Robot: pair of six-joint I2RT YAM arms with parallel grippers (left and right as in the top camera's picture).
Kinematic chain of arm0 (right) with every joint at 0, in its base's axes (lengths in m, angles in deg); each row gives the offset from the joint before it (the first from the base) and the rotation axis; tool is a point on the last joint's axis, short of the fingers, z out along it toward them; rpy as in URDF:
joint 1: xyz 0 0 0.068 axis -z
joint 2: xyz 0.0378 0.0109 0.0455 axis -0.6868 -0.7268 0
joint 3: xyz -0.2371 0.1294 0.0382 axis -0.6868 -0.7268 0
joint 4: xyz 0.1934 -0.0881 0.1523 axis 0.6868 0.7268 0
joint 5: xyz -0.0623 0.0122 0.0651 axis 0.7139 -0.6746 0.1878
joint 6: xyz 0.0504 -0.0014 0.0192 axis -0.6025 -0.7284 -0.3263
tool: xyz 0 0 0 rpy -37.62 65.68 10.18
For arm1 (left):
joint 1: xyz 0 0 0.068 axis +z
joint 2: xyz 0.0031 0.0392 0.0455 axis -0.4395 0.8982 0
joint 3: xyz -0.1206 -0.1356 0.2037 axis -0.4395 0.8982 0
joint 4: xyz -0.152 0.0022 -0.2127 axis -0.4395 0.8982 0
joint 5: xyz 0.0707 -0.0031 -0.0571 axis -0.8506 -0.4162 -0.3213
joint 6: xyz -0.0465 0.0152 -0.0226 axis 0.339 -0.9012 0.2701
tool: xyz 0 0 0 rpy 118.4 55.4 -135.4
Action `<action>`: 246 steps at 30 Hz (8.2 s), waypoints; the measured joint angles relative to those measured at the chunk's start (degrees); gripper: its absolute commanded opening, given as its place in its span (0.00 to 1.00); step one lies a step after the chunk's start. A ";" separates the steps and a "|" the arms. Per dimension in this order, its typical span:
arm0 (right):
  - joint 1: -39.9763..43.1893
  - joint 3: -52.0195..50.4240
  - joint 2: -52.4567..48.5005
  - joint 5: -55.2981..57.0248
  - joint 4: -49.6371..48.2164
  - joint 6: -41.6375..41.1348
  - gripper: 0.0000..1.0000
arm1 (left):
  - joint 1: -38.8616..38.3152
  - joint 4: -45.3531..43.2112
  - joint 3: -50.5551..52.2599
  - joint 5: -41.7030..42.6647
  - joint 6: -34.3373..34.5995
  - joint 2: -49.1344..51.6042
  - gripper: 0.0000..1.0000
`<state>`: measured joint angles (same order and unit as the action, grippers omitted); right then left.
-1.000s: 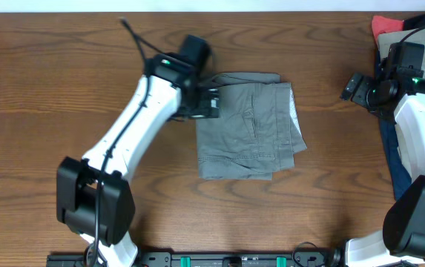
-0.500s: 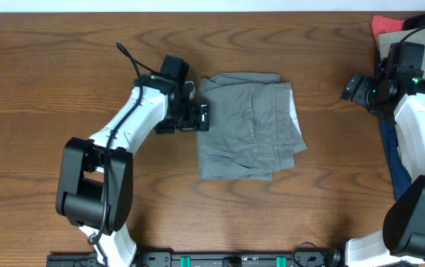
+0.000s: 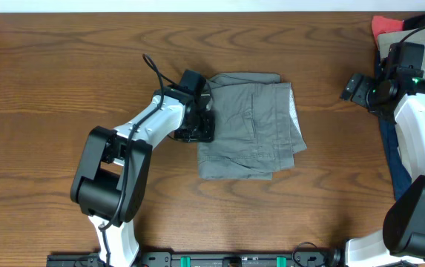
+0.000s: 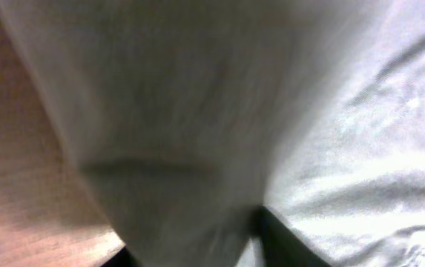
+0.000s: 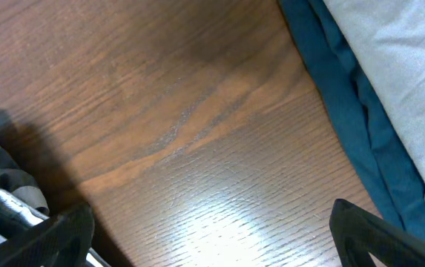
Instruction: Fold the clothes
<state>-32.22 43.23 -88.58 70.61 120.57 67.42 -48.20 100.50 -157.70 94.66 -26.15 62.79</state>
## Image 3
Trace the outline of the grey shorts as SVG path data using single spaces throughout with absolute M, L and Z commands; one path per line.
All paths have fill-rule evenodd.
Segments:
M 276 73 L 220 73 L 207 81 L 212 142 L 197 146 L 203 179 L 270 180 L 306 149 L 291 84 Z

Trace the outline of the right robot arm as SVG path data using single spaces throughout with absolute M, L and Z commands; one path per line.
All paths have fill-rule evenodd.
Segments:
M 345 266 L 416 266 L 425 263 L 425 79 L 419 72 L 393 73 L 381 80 L 361 73 L 341 94 L 389 120 L 398 156 L 412 184 L 389 209 L 381 230 L 346 243 Z

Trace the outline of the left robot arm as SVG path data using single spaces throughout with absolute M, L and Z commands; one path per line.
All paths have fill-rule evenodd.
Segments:
M 169 134 L 187 142 L 213 135 L 209 90 L 167 86 L 133 119 L 88 134 L 70 198 L 93 224 L 104 266 L 132 266 L 139 253 L 134 217 L 145 196 L 153 150 Z

